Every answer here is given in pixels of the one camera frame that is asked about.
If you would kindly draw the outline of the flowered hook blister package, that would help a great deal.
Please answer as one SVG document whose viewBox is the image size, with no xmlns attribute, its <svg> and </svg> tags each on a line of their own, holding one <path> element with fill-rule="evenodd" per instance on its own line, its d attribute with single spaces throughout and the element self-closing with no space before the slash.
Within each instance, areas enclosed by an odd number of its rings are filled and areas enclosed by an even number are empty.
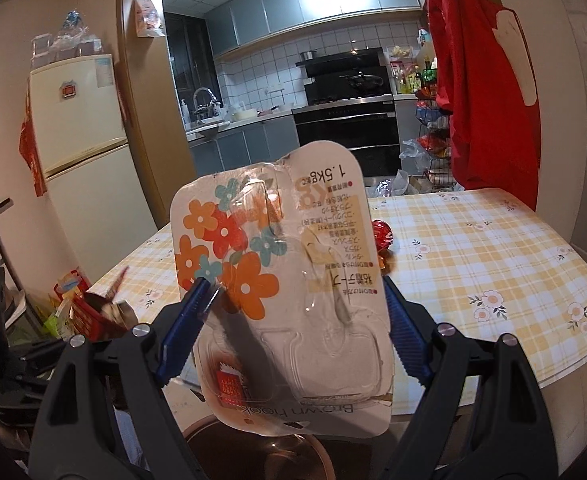
<svg viewBox="0 0 587 480">
<path fill-rule="evenodd" d="M 193 359 L 221 422 L 266 437 L 371 438 L 391 419 L 394 358 L 363 174 L 315 141 L 208 174 L 170 209 L 181 292 L 218 293 Z"/>
</svg>

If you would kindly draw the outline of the crushed red soda can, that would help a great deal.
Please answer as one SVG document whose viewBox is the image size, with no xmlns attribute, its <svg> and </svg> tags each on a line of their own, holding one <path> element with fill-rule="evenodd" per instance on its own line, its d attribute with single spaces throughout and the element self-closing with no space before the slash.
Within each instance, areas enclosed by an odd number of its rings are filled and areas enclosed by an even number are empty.
<svg viewBox="0 0 587 480">
<path fill-rule="evenodd" d="M 393 233 L 388 223 L 376 219 L 371 222 L 377 252 L 386 252 L 393 244 Z"/>
</svg>

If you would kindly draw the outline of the orange snack wrapper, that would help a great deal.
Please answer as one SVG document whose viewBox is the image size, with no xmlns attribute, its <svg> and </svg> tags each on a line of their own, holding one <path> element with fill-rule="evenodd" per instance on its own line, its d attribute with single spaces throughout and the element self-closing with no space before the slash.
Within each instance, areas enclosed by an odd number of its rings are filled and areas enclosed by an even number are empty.
<svg viewBox="0 0 587 480">
<path fill-rule="evenodd" d="M 377 257 L 381 273 L 383 275 L 389 274 L 393 265 L 393 255 L 391 252 L 389 252 L 389 250 L 383 250 L 378 253 Z"/>
</svg>

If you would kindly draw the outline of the brown trash bin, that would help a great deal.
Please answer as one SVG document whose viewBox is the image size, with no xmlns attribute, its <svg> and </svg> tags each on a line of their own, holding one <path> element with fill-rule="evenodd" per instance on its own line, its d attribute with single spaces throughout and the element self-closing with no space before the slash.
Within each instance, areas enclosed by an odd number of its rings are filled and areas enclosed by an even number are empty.
<svg viewBox="0 0 587 480">
<path fill-rule="evenodd" d="M 315 437 L 262 437 L 240 431 L 213 415 L 183 431 L 185 442 L 209 479 L 335 479 L 335 469 Z"/>
</svg>

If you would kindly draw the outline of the grey lower kitchen cabinets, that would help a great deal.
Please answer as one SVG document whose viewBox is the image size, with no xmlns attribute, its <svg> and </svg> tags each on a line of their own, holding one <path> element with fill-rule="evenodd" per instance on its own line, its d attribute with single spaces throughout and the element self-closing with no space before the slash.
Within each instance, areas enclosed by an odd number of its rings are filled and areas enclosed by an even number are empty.
<svg viewBox="0 0 587 480">
<path fill-rule="evenodd" d="M 292 114 L 278 113 L 241 122 L 220 122 L 186 133 L 196 176 L 274 162 L 299 148 Z"/>
</svg>

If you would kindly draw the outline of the grey kitchen cabinets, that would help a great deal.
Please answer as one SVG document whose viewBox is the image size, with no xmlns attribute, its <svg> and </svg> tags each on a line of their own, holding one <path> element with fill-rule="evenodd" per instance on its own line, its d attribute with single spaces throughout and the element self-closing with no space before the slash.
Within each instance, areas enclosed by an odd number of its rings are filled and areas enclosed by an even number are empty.
<svg viewBox="0 0 587 480">
<path fill-rule="evenodd" d="M 220 122 L 186 133 L 196 176 L 274 162 L 299 148 L 292 114 L 278 113 L 241 122 Z"/>
<path fill-rule="evenodd" d="M 230 0 L 205 16 L 215 55 L 317 23 L 382 11 L 416 10 L 419 0 Z"/>
</svg>

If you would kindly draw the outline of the chrome kitchen faucet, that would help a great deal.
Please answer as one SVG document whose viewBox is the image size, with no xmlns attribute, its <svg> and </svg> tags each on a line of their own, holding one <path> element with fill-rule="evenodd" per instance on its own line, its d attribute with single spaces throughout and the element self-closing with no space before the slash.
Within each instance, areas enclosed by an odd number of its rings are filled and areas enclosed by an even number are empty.
<svg viewBox="0 0 587 480">
<path fill-rule="evenodd" d="M 197 88 L 193 94 L 194 116 L 197 122 L 220 115 L 220 101 L 207 87 Z"/>
</svg>

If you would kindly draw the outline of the grey upper kitchen cabinets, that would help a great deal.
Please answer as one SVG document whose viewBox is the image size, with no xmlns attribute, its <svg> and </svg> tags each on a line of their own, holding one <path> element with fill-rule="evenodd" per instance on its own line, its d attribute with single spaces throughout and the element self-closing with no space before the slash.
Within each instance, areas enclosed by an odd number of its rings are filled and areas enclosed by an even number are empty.
<svg viewBox="0 0 587 480">
<path fill-rule="evenodd" d="M 416 10 L 419 0 L 230 0 L 205 16 L 215 55 L 317 23 L 382 11 Z"/>
</svg>

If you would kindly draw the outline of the yellow plaid tablecloth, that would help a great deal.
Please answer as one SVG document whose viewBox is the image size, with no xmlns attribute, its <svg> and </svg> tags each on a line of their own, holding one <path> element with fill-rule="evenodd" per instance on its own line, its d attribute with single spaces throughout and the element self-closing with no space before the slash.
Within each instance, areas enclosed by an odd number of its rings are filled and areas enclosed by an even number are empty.
<svg viewBox="0 0 587 480">
<path fill-rule="evenodd" d="M 401 292 L 465 335 L 512 332 L 546 387 L 587 363 L 587 263 L 498 188 L 373 198 Z"/>
</svg>

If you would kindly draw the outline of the cream white refrigerator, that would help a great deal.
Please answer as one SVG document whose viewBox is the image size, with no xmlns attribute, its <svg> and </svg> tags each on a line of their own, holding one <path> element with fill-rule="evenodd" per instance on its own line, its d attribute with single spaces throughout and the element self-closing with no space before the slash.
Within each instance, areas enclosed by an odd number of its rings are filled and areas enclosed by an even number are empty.
<svg viewBox="0 0 587 480">
<path fill-rule="evenodd" d="M 112 56 L 32 70 L 29 96 L 46 195 L 81 271 L 95 282 L 157 231 L 124 129 Z"/>
</svg>

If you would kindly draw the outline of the red hanging decoration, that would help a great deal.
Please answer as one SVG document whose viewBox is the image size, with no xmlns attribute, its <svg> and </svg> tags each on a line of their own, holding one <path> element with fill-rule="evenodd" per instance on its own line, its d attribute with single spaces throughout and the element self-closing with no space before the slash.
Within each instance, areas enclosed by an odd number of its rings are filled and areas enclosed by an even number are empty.
<svg viewBox="0 0 587 480">
<path fill-rule="evenodd" d="M 24 96 L 24 117 L 22 118 L 19 133 L 19 154 L 21 154 L 30 171 L 36 197 L 42 197 L 47 192 L 47 187 L 38 148 L 36 147 L 29 89 L 26 89 L 26 95 Z"/>
</svg>

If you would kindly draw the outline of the black oven range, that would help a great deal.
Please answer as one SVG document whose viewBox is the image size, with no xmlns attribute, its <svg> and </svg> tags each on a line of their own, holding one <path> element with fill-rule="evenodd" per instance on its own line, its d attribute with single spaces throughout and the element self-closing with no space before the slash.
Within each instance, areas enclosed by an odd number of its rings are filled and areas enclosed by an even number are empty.
<svg viewBox="0 0 587 480">
<path fill-rule="evenodd" d="M 299 144 L 331 141 L 348 148 L 364 177 L 394 176 L 401 168 L 392 96 L 311 105 L 292 112 Z"/>
</svg>

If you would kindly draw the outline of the red apron hanging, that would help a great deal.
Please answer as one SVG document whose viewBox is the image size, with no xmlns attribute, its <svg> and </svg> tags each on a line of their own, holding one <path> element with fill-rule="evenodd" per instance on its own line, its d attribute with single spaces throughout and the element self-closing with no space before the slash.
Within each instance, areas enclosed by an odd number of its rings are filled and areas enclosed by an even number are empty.
<svg viewBox="0 0 587 480">
<path fill-rule="evenodd" d="M 529 208 L 539 194 L 542 128 L 517 14 L 491 0 L 427 0 L 437 103 L 450 112 L 452 169 L 467 188 L 501 188 Z"/>
</svg>

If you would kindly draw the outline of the black range hood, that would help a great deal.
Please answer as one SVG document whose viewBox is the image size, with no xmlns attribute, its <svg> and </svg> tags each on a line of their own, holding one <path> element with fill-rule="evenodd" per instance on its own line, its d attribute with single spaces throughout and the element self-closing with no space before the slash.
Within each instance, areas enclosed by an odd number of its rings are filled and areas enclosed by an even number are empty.
<svg viewBox="0 0 587 480">
<path fill-rule="evenodd" d="M 391 94 L 382 48 L 310 58 L 297 63 L 307 104 L 316 105 Z"/>
</svg>

